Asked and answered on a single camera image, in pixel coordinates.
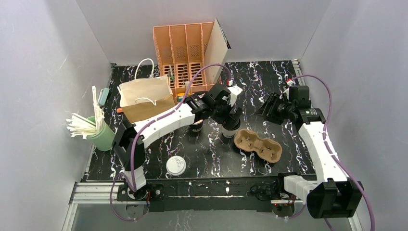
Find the brown paper takeout bag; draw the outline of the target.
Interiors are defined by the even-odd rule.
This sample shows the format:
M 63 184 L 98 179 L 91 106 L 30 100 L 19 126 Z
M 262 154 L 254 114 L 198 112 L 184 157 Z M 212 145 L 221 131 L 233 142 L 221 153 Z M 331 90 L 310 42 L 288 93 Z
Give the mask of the brown paper takeout bag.
M 157 116 L 175 106 L 168 75 L 154 76 L 154 66 L 147 78 L 134 76 L 117 87 L 120 108 L 130 123 Z

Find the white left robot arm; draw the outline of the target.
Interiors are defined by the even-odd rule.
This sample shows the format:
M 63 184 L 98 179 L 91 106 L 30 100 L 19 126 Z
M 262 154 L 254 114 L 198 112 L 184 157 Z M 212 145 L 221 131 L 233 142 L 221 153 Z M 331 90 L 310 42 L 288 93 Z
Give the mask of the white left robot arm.
M 151 118 L 129 123 L 125 121 L 118 129 L 113 150 L 119 157 L 123 177 L 131 191 L 136 192 L 146 185 L 143 164 L 145 149 L 162 136 L 199 120 L 213 119 L 223 127 L 223 135 L 233 137 L 240 127 L 242 108 L 233 113 L 242 88 L 215 84 L 209 91 L 184 96 L 174 107 Z

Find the white plastic cup lid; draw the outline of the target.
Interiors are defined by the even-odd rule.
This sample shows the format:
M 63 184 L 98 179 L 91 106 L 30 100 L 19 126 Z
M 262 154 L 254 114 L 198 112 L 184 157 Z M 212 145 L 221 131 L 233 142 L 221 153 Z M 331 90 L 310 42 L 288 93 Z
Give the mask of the white plastic cup lid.
M 172 156 L 166 162 L 166 171 L 171 176 L 180 176 L 187 169 L 187 163 L 181 156 Z

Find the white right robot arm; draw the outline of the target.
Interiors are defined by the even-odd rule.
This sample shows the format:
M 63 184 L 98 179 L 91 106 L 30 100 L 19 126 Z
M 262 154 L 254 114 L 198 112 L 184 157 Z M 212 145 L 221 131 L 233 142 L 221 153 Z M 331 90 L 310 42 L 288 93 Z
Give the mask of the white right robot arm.
M 311 106 L 309 87 L 291 86 L 284 94 L 270 94 L 256 115 L 278 125 L 292 122 L 315 167 L 316 182 L 297 173 L 280 173 L 278 191 L 303 201 L 313 218 L 352 217 L 362 198 L 362 185 L 353 182 L 335 162 L 337 154 L 326 131 L 327 120 L 320 109 Z

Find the black paper coffee cup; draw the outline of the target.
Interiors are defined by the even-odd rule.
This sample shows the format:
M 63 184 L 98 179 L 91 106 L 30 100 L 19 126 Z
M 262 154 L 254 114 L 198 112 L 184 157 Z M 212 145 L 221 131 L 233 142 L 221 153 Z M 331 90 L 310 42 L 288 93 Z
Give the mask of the black paper coffee cup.
M 203 120 L 199 120 L 191 125 L 189 125 L 189 131 L 192 133 L 198 133 L 202 130 Z

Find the white paper coffee cup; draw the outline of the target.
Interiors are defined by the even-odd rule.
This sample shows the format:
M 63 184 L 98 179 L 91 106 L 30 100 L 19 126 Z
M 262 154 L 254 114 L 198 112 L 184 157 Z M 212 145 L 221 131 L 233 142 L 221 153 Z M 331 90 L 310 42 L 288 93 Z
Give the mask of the white paper coffee cup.
M 226 128 L 223 127 L 222 128 L 222 135 L 225 138 L 228 138 L 228 139 L 233 138 L 237 134 L 237 132 L 239 130 L 239 127 L 240 126 L 237 126 L 235 128 L 231 128 L 231 129 L 226 129 Z

